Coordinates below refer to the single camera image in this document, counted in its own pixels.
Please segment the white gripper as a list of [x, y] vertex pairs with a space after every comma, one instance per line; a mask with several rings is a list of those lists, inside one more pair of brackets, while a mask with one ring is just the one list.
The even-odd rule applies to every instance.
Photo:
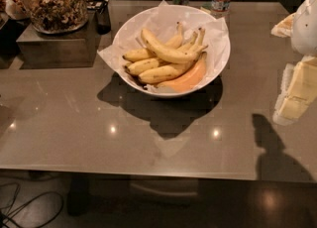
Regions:
[[317, 98], [317, 0], [305, 0], [271, 33], [281, 38], [291, 34], [292, 47], [306, 55], [296, 65], [288, 63], [282, 74], [272, 119], [286, 126], [296, 122]]

